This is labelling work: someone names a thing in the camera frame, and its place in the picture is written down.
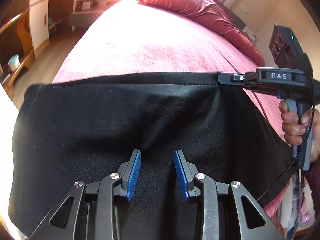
blue gripper pad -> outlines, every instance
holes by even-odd
[[[138,151],[136,159],[134,160],[134,163],[133,163],[130,177],[128,179],[128,192],[126,195],[128,202],[131,202],[131,200],[134,196],[134,191],[135,191],[136,185],[137,185],[140,166],[141,166],[141,152]]]
[[[188,193],[188,184],[187,184],[187,178],[183,171],[182,164],[178,155],[178,152],[175,151],[174,153],[174,166],[176,168],[177,173],[177,180],[178,185],[182,194],[182,197],[186,202],[189,201],[189,193]]]

beige wall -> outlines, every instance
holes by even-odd
[[[279,1],[280,0],[236,0],[231,10],[256,34]],[[242,5],[248,10],[249,15],[240,8]]]
[[[299,0],[280,0],[260,30],[256,32],[258,37],[256,45],[265,59],[266,66],[276,66],[269,50],[269,42],[276,23],[293,30],[303,51],[309,56],[314,77],[320,80],[320,32]]]

pink blanket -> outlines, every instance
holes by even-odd
[[[108,9],[84,34],[63,62],[53,83],[102,75],[141,72],[254,71],[256,64],[225,38],[176,13],[122,0]],[[279,100],[247,95],[280,138]],[[282,195],[266,212],[272,216]]]

metal screw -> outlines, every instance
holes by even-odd
[[[119,173],[112,173],[112,174],[110,174],[110,178],[111,179],[119,179],[120,178],[120,174]]]
[[[76,182],[73,184],[73,186],[75,186],[75,187],[82,187],[83,184],[84,184],[83,181],[79,180],[79,181],[76,181]]]
[[[231,182],[231,185],[234,188],[240,188],[241,187],[241,183],[239,181],[233,181],[233,182]]]
[[[196,174],[196,178],[197,179],[204,179],[205,178],[205,175],[203,173],[197,173]]]

pink object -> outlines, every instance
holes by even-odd
[[[256,64],[217,33],[184,16],[121,0],[74,46],[53,83],[141,72],[255,71]],[[280,100],[245,90],[284,140]],[[265,209],[271,217],[283,195]]]
[[[220,34],[258,67],[264,67],[260,51],[229,20],[223,8],[213,0],[139,0],[139,4],[152,5],[179,13]]]

